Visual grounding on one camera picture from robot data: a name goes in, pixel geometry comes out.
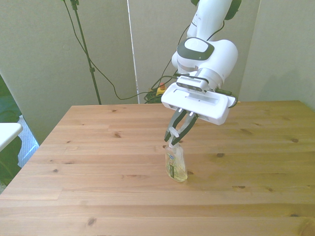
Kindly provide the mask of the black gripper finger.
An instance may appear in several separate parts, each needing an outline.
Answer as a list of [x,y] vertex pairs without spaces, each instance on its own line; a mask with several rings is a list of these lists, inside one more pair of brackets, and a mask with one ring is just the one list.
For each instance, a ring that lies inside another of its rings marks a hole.
[[190,112],[187,115],[184,124],[181,126],[179,130],[176,130],[177,135],[171,140],[171,144],[173,146],[175,146],[190,131],[190,129],[194,126],[197,119],[198,114],[194,112]]
[[168,128],[165,132],[165,136],[164,136],[164,140],[167,142],[169,140],[169,138],[171,137],[171,133],[169,131],[170,127],[176,128],[176,126],[178,125],[178,123],[183,119],[183,117],[186,115],[186,110],[185,109],[177,109],[175,111],[175,113],[173,114]]

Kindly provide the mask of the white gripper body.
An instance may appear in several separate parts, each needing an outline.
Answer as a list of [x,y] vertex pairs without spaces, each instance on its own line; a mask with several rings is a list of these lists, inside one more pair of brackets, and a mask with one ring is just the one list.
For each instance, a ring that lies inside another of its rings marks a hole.
[[181,108],[198,114],[204,121],[221,125],[225,123],[229,107],[233,105],[235,98],[211,91],[202,93],[172,83],[162,95],[161,102],[167,108]]

